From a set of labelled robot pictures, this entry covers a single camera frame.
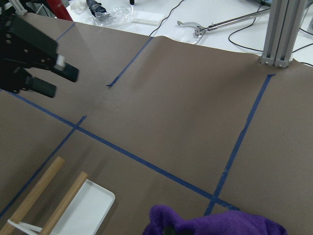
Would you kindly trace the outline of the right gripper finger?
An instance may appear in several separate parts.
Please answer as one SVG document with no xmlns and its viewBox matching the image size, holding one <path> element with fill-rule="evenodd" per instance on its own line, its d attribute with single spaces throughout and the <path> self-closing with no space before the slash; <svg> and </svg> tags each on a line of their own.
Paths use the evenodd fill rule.
<svg viewBox="0 0 313 235">
<path fill-rule="evenodd" d="M 174 228 L 174 226 L 171 226 L 171 225 L 166 226 L 164 228 L 163 234 L 164 235 L 175 235 L 175 228 Z"/>
</svg>

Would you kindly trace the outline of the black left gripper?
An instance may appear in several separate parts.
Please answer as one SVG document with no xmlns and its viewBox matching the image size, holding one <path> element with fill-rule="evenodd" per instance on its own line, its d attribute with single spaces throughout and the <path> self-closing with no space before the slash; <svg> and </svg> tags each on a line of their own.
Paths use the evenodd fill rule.
<svg viewBox="0 0 313 235">
<path fill-rule="evenodd" d="M 79 70 L 57 54 L 57 42 L 25 21 L 12 15 L 0 21 L 0 88 L 18 94 L 32 90 L 53 98 L 57 87 L 32 76 L 28 68 L 52 70 L 76 82 Z"/>
</svg>

